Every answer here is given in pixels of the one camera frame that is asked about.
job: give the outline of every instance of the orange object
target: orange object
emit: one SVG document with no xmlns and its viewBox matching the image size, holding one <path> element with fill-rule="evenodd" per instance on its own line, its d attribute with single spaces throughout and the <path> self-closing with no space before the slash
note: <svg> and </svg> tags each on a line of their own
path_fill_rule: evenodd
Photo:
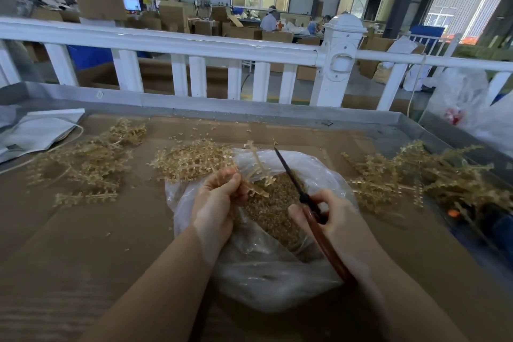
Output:
<svg viewBox="0 0 513 342">
<path fill-rule="evenodd" d="M 452 218 L 457 218 L 461 215 L 461 213 L 457 209 L 450 209 L 449 211 L 447 211 L 447 214 L 449 214 L 449 216 L 451 216 Z"/>
</svg>

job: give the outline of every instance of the fan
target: fan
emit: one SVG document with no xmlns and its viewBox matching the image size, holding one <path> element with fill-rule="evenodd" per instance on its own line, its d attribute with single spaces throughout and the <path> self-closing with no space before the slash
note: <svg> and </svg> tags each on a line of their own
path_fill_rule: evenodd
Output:
<svg viewBox="0 0 513 342">
<path fill-rule="evenodd" d="M 339 14 L 353 14 L 363 20 L 364 5 L 361 0 L 340 0 Z"/>
<path fill-rule="evenodd" d="M 195 0 L 194 5 L 196 7 L 197 16 L 201 19 L 209 19 L 212 14 L 212 3 L 210 0 Z"/>
</svg>

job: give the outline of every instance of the white railing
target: white railing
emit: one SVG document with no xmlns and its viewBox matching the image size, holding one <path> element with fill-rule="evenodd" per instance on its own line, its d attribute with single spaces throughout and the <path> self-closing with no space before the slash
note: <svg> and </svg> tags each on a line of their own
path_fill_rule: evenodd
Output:
<svg viewBox="0 0 513 342">
<path fill-rule="evenodd" d="M 0 86 L 21 81 L 3 40 L 41 42 L 45 45 L 60 84 L 78 86 L 66 45 L 110 48 L 120 89 L 144 92 L 137 50 L 171 55 L 175 95 L 187 96 L 186 56 L 189 56 L 191 93 L 206 97 L 205 57 L 229 59 L 228 99 L 240 99 L 242 60 L 255 61 L 253 101 L 266 101 L 270 64 L 285 64 L 279 103 L 290 104 L 299 65 L 316 67 L 310 105 L 340 107 L 355 59 L 389 61 L 395 65 L 377 110 L 388 111 L 409 64 L 468 67 L 497 71 L 490 83 L 489 102 L 513 73 L 513 63 L 467 60 L 433 55 L 358 50 L 366 29 L 356 17 L 343 14 L 325 25 L 322 46 L 244 40 L 129 28 L 107 28 L 75 23 L 0 17 Z"/>
</svg>

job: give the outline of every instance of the computer monitor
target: computer monitor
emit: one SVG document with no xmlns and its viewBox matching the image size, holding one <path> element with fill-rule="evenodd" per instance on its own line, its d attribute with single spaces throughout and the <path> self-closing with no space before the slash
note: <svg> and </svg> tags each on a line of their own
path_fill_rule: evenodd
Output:
<svg viewBox="0 0 513 342">
<path fill-rule="evenodd" d="M 125 10 L 128 11 L 141 11 L 141 4 L 139 0 L 123 0 L 125 3 Z"/>
</svg>

